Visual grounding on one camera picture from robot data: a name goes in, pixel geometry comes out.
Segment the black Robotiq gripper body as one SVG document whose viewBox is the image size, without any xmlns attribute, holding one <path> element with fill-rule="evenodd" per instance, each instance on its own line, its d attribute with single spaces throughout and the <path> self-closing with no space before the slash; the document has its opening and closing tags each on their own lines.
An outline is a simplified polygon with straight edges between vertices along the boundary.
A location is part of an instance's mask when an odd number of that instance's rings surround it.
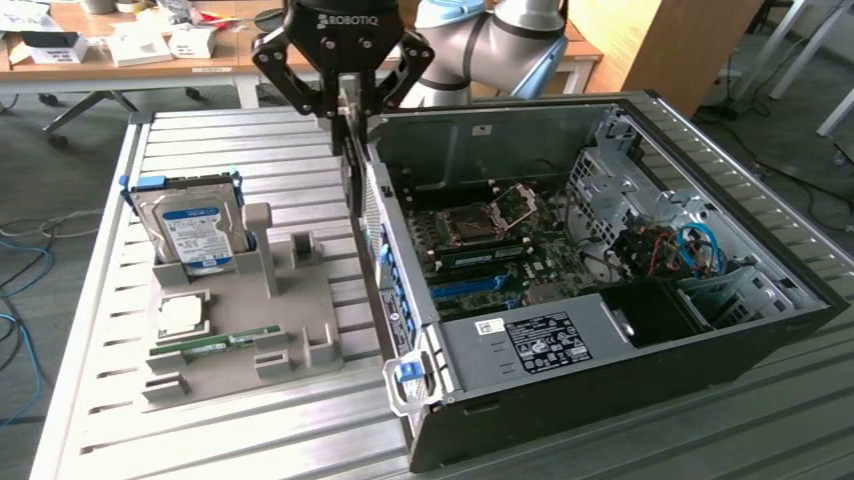
<svg viewBox="0 0 854 480">
<path fill-rule="evenodd" d="M 397 1 L 289 1 L 285 42 L 320 72 L 376 70 L 404 34 Z"/>
</svg>

